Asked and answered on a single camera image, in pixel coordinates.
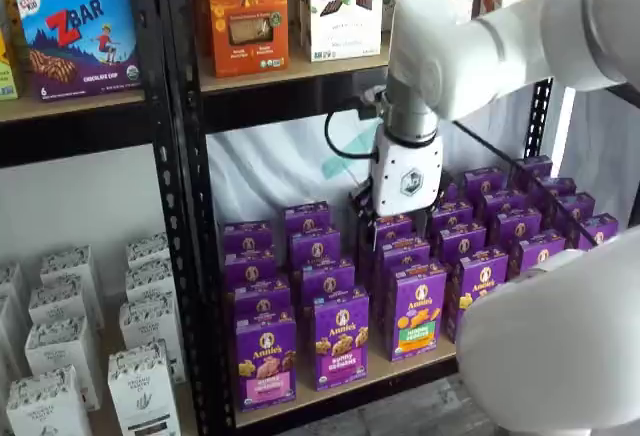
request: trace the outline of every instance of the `snack box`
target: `snack box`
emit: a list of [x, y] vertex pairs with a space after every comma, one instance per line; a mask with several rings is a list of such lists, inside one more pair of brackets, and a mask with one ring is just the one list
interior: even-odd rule
[[296, 399], [296, 322], [293, 309], [236, 319], [240, 409]]
[[312, 324], [316, 390], [367, 376], [369, 296], [362, 286], [316, 298]]
[[109, 356], [109, 390], [123, 436], [180, 435], [169, 364], [162, 342]]
[[[597, 216], [587, 218], [579, 224], [593, 236], [593, 239], [595, 239], [599, 245], [618, 234], [618, 220], [609, 213], [598, 214]], [[578, 230], [576, 223], [570, 223], [569, 228], [567, 248], [582, 249], [584, 251], [593, 248], [593, 245]]]
[[224, 225], [222, 248], [225, 253], [271, 249], [273, 233], [269, 221], [250, 221]]
[[130, 0], [17, 0], [43, 101], [140, 86]]
[[475, 251], [456, 264], [447, 284], [445, 306], [445, 327], [452, 341], [471, 303], [505, 282], [508, 259], [502, 248], [492, 246]]
[[436, 348], [447, 280], [438, 261], [399, 269], [385, 304], [383, 334], [391, 361]]
[[72, 365], [11, 383], [7, 416], [17, 436], [91, 436]]
[[509, 254], [509, 279], [546, 261], [565, 248], [564, 237], [555, 229], [543, 231], [528, 239], [518, 241]]

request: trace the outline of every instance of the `product box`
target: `product box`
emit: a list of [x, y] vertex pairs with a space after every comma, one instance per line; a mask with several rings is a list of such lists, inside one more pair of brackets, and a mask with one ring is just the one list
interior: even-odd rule
[[7, 416], [17, 436], [91, 436], [73, 366], [11, 383]]
[[491, 221], [490, 244], [499, 244], [509, 251], [521, 239], [528, 239], [540, 232], [542, 215], [536, 208], [512, 209], [498, 213]]
[[224, 225], [222, 248], [225, 253], [262, 251], [273, 246], [273, 234], [269, 221], [250, 221]]
[[236, 288], [233, 297], [236, 315], [277, 312], [291, 306], [291, 289], [283, 277]]
[[536, 264], [546, 261], [565, 248], [565, 239], [555, 229], [543, 231], [528, 239], [518, 241], [509, 254], [509, 279]]
[[[609, 213], [587, 218], [579, 224], [593, 236], [593, 239], [598, 244], [602, 244], [618, 234], [618, 220]], [[577, 228], [577, 223], [571, 222], [568, 228], [567, 248], [582, 249], [584, 251], [593, 248], [593, 245]]]
[[456, 264], [445, 297], [445, 327], [452, 341], [471, 303], [505, 282], [507, 264], [507, 253], [495, 246], [475, 251]]
[[296, 399], [293, 309], [236, 319], [236, 357], [242, 411]]
[[316, 390], [367, 376], [369, 296], [362, 286], [316, 298], [312, 327]]
[[123, 436], [180, 436], [168, 369], [162, 342], [109, 356], [109, 390]]
[[210, 0], [216, 76], [289, 64], [287, 0]]
[[382, 0], [308, 0], [311, 61], [380, 54]]
[[383, 331], [391, 361], [435, 349], [446, 280], [445, 268], [437, 261], [403, 268], [393, 275]]
[[154, 234], [148, 238], [129, 243], [126, 251], [129, 269], [138, 269], [143, 264], [156, 259], [167, 259], [170, 257], [167, 233]]
[[224, 258], [224, 271], [229, 291], [257, 281], [273, 279], [276, 277], [276, 258], [273, 248], [227, 254]]
[[100, 409], [104, 383], [95, 340], [86, 318], [34, 324], [29, 331], [25, 355], [33, 374], [72, 365], [78, 373], [85, 408], [87, 411]]
[[164, 340], [171, 377], [176, 383], [183, 383], [184, 347], [178, 318], [171, 293], [124, 303], [120, 308], [120, 330], [127, 349]]
[[18, 0], [44, 101], [140, 86], [130, 0]]

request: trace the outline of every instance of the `white box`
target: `white box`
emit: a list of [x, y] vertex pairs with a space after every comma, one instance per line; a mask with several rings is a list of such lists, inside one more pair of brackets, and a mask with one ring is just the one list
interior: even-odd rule
[[88, 411], [100, 409], [104, 383], [87, 318], [35, 324], [29, 332], [25, 354], [33, 374], [73, 365], [85, 407]]
[[124, 303], [120, 308], [120, 330], [128, 349], [164, 340], [173, 380], [186, 381], [182, 335], [176, 302], [170, 293]]
[[40, 279], [45, 286], [52, 285], [62, 275], [82, 278], [85, 294], [96, 316], [98, 328], [104, 328], [102, 287], [95, 269], [91, 246], [71, 249], [46, 256], [42, 259]]
[[109, 390], [123, 436], [180, 436], [180, 422], [162, 343], [109, 356]]
[[137, 269], [145, 263], [169, 257], [167, 233], [154, 234], [127, 244], [127, 264], [129, 269]]
[[73, 366], [12, 383], [7, 416], [15, 436], [91, 436]]
[[60, 276], [53, 286], [43, 286], [31, 292], [29, 315], [33, 324], [61, 319], [85, 317], [96, 328], [93, 307], [87, 301], [80, 276]]

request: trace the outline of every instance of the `purple cereal box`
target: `purple cereal box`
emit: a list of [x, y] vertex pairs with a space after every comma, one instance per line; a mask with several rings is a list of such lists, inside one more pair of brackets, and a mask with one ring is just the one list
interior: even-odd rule
[[224, 271], [228, 290], [265, 279], [273, 279], [276, 276], [276, 258], [273, 248], [227, 254], [224, 259]]
[[250, 221], [224, 225], [222, 247], [225, 253], [270, 249], [273, 234], [269, 221]]
[[443, 263], [455, 264], [484, 247], [487, 228], [481, 224], [463, 223], [440, 230], [437, 238], [435, 256]]
[[546, 261], [564, 250], [565, 239], [555, 229], [549, 229], [514, 244], [509, 254], [509, 279]]
[[296, 399], [296, 323], [292, 308], [236, 319], [242, 411]]
[[362, 286], [317, 298], [312, 324], [318, 391], [367, 376], [369, 296]]
[[465, 172], [462, 180], [467, 199], [477, 204], [484, 193], [504, 187], [505, 175], [499, 168], [480, 168]]
[[236, 316], [277, 312], [291, 306], [289, 284], [282, 277], [236, 288], [233, 297]]
[[340, 231], [328, 227], [292, 234], [289, 258], [294, 270], [323, 258], [340, 259]]
[[447, 285], [446, 332], [455, 341], [464, 311], [481, 296], [505, 282], [508, 256], [502, 248], [492, 246], [462, 258]]
[[437, 261], [393, 275], [383, 331], [391, 361], [436, 348], [446, 280], [444, 266]]
[[[591, 236], [593, 236], [593, 239], [595, 239], [596, 243], [599, 245], [618, 234], [618, 220], [609, 213], [603, 213], [587, 218], [580, 224]], [[570, 224], [570, 228], [571, 229], [567, 234], [568, 248], [582, 249], [585, 251], [593, 248], [593, 245], [589, 240], [587, 240], [587, 238], [576, 227], [576, 223], [572, 222]]]
[[489, 243], [499, 244], [509, 251], [511, 245], [540, 232], [542, 215], [536, 208], [512, 209], [498, 213], [491, 221]]

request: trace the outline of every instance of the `cardboard box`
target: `cardboard box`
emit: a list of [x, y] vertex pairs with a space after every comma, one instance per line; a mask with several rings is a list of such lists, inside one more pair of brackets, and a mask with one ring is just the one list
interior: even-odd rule
[[362, 286], [316, 298], [312, 327], [316, 390], [367, 376], [369, 296]]
[[33, 374], [72, 365], [78, 373], [78, 386], [85, 408], [87, 411], [100, 409], [104, 381], [95, 339], [86, 318], [34, 324], [29, 331], [25, 355]]
[[92, 435], [71, 365], [11, 383], [7, 416], [16, 435]]
[[161, 342], [109, 356], [108, 381], [123, 436], [180, 436], [169, 365]]
[[238, 396], [242, 411], [296, 399], [293, 309], [236, 319]]
[[289, 64], [287, 0], [209, 0], [216, 76]]
[[436, 348], [447, 273], [438, 261], [401, 269], [391, 278], [384, 338], [390, 361]]

